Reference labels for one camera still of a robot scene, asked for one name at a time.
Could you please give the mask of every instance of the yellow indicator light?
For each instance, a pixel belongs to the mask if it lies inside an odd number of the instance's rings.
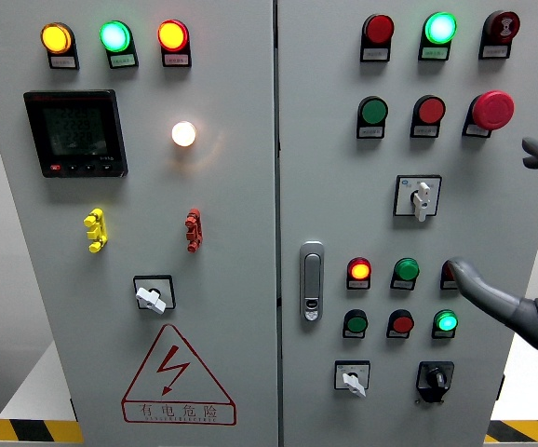
[[[352,277],[354,279],[365,279],[369,277],[370,269],[366,264],[356,264],[352,267]]]
[[[172,129],[172,140],[182,147],[188,147],[196,138],[196,129],[188,121],[181,121]]]
[[[180,51],[188,43],[188,31],[180,21],[166,20],[159,25],[157,38],[167,51]]]
[[[68,51],[73,44],[69,30],[60,23],[49,23],[42,29],[42,44],[54,54]]]

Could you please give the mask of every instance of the yellow fuse holder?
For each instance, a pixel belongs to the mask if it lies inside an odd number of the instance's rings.
[[[94,241],[89,245],[89,251],[97,253],[108,241],[108,232],[105,228],[103,211],[99,208],[94,209],[83,220],[83,224],[87,227],[87,239]]]

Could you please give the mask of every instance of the green push button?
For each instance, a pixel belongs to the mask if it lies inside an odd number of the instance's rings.
[[[452,310],[441,310],[435,315],[435,326],[440,331],[453,331],[457,327],[457,323],[457,316]]]
[[[354,317],[347,322],[347,329],[353,333],[360,333],[369,327],[369,323],[362,317]]]
[[[366,313],[360,309],[352,309],[345,314],[343,318],[343,338],[364,338],[364,331],[369,327],[369,319],[366,318]]]
[[[420,267],[415,259],[404,258],[397,261],[395,273],[404,281],[413,281],[420,274]]]
[[[369,124],[379,124],[387,117],[387,104],[380,98],[370,97],[360,111],[362,119]]]

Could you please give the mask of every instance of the red fuse holder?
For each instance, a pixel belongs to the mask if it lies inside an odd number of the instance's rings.
[[[194,253],[203,243],[203,229],[201,227],[201,213],[197,208],[192,208],[186,216],[186,240],[189,241],[187,250]]]

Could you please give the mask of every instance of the warning sign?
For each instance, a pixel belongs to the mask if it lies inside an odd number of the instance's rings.
[[[172,324],[155,338],[122,399],[127,422],[235,425],[235,404]]]

